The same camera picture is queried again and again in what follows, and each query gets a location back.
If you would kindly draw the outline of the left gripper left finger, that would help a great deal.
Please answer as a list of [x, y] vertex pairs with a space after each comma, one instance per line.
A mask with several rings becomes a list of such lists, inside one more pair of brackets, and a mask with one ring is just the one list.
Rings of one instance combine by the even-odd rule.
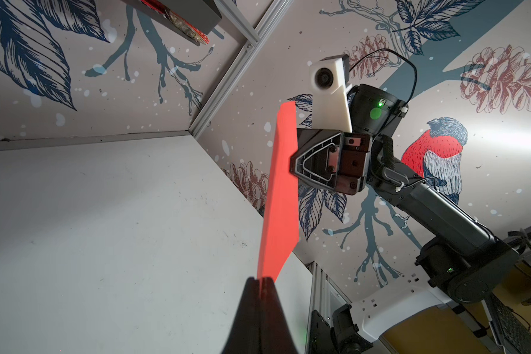
[[255, 278], [246, 280], [230, 334], [222, 353], [261, 353], [260, 282]]

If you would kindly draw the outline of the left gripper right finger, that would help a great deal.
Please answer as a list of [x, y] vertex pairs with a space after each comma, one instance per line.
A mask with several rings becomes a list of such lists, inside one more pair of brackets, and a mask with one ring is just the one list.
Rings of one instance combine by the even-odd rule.
[[260, 280], [260, 352], [297, 353], [275, 282], [271, 277]]

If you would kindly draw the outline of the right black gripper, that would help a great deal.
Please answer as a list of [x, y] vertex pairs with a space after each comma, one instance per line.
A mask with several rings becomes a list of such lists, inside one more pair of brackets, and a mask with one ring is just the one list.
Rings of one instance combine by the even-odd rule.
[[354, 196], [366, 184], [373, 137], [329, 129], [298, 128], [290, 172], [308, 187]]

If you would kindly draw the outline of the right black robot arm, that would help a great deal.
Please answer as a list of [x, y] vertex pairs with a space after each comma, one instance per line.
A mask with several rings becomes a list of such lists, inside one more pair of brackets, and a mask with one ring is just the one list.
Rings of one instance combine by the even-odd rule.
[[408, 104], [367, 85], [312, 86], [313, 122], [296, 133], [291, 172], [299, 179], [299, 225], [306, 235], [324, 209], [343, 215], [348, 196], [369, 187], [433, 234], [410, 275], [372, 299], [342, 305], [329, 319], [313, 311], [310, 353], [362, 353], [391, 327], [440, 304], [487, 299], [518, 252], [460, 209], [437, 177], [393, 153], [392, 134]]

